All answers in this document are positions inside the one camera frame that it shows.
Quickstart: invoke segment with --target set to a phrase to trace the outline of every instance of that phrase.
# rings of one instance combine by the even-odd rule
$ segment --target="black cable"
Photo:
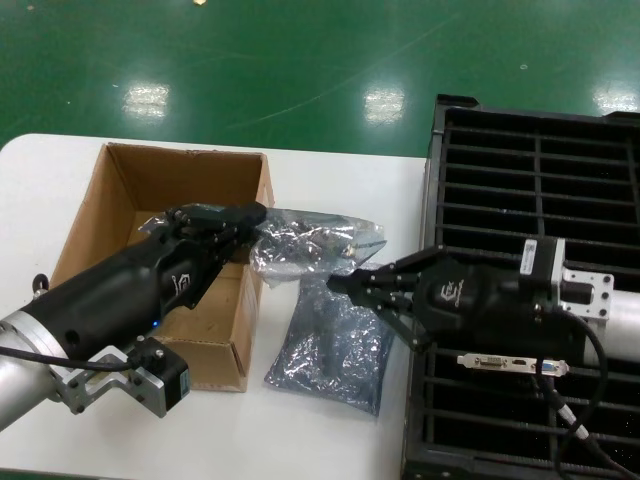
[[[560,394],[551,387],[547,379],[545,379],[542,375],[542,365],[544,359],[538,358],[536,361],[536,380],[538,382],[540,390],[542,391],[543,397],[547,400],[549,405],[554,410],[556,410],[560,414],[560,416],[569,424],[569,429],[563,437],[560,448],[558,448],[558,451],[556,452],[554,461],[554,468],[556,469],[556,472],[563,480],[571,480],[571,477],[562,469],[562,457],[564,456],[564,453],[567,450],[569,443],[573,438],[573,435],[581,430],[582,433],[578,436],[583,445],[585,445],[587,450],[594,457],[598,458],[602,463],[608,465],[610,468],[620,473],[623,478],[630,480],[640,480],[640,476],[636,475],[630,470],[627,470],[625,467],[618,464],[609,455],[607,455],[607,453],[602,450],[597,440],[593,438],[593,436],[590,435],[583,426],[584,423],[586,423],[587,420],[593,415],[593,412],[602,400],[609,376],[607,368],[607,357],[604,353],[604,348],[602,347],[600,340],[598,339],[595,332],[582,318],[560,308],[556,308],[555,313],[560,314],[565,319],[573,322],[585,333],[585,335],[589,338],[589,341],[593,345],[594,350],[596,351],[596,354],[598,356],[598,363],[600,365],[600,381],[598,383],[596,393],[589,401],[587,408],[582,411],[578,418],[575,418],[573,412],[562,399]]]
[[[565,433],[562,441],[560,442],[560,447],[558,448],[558,452],[556,454],[556,458],[554,461],[554,467],[562,478],[568,478],[564,475],[564,470],[562,469],[562,457],[564,457],[567,448],[569,447],[569,443],[571,443],[571,439],[576,431],[583,426],[593,415],[598,404],[602,401],[604,397],[604,392],[607,389],[607,382],[609,380],[609,367],[607,362],[607,356],[604,352],[604,348],[602,347],[602,343],[600,343],[600,339],[596,335],[596,333],[591,329],[591,327],[585,322],[581,317],[564,310],[562,307],[554,307],[552,313],[556,313],[557,315],[562,316],[565,320],[570,321],[576,327],[578,327],[582,332],[587,336],[591,345],[593,345],[593,349],[596,352],[598,357],[598,364],[600,367],[600,379],[598,381],[598,386],[596,387],[596,392],[589,400],[589,404],[587,407],[580,412],[573,425],[569,427],[567,433]]]
[[[82,360],[69,360],[68,358],[51,357],[40,353],[26,352],[15,348],[0,347],[0,355],[5,357],[17,358],[18,360],[26,360],[27,362],[43,363],[45,365],[56,365],[58,367],[79,368],[82,370],[91,370],[94,372],[124,372],[139,365],[129,360],[125,363],[101,363],[101,362],[85,362]]]

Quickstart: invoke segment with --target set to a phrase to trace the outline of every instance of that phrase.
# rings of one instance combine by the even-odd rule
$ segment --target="metal bracket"
[[[90,359],[91,362],[115,364],[124,364],[127,360],[127,355],[114,346],[104,348]],[[56,384],[57,400],[74,414],[84,412],[113,388],[123,390],[158,417],[167,413],[164,383],[142,367],[135,371],[108,374],[82,369],[71,371],[54,365],[49,368]]]
[[[523,357],[507,357],[504,355],[483,355],[467,353],[458,355],[458,364],[466,368],[488,370],[494,372],[536,373],[536,359]],[[545,360],[542,362],[542,374],[550,377],[561,377],[569,372],[569,365],[564,360]]]
[[[591,303],[560,302],[562,308],[587,321],[591,320],[604,325],[607,320],[609,320],[609,315],[611,314],[611,298],[614,284],[613,275],[582,272],[565,268],[562,276],[565,282],[587,283],[593,287]]]

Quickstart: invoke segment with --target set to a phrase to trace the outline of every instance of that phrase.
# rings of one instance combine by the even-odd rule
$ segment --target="robotic arm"
[[[145,335],[193,309],[265,216],[258,203],[174,208],[143,242],[51,291],[36,277],[34,300],[0,320],[0,430],[45,398],[79,414],[111,388],[164,416],[189,392],[188,366]]]
[[[536,375],[568,426],[554,460],[561,478],[570,478],[562,458],[575,435],[623,478],[638,479],[600,448],[584,424],[603,398],[607,358],[640,361],[640,295],[615,290],[612,275],[565,268],[564,249],[562,239],[529,239],[519,271],[509,271],[462,264],[436,246],[378,270],[333,275],[328,286],[375,310],[414,351],[443,341],[483,352],[459,356],[461,368]],[[567,363],[600,370],[598,387],[577,418],[545,378],[566,374]]]

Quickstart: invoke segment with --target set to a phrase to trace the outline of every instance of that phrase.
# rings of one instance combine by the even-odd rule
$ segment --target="green floor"
[[[638,110],[639,50],[629,0],[0,0],[0,145],[46,132],[424,156],[437,93]]]

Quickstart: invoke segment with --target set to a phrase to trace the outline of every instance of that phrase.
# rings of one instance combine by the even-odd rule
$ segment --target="white table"
[[[53,272],[108,141],[264,152],[276,206],[384,225],[388,245],[376,261],[418,249],[421,159],[25,135],[0,152],[0,318],[30,300],[36,273]],[[264,289],[247,393],[192,392],[162,420],[119,391],[78,416],[45,401],[0,433],[0,468],[149,480],[398,478],[409,358],[400,342],[377,419],[263,383],[296,295],[297,285]]]

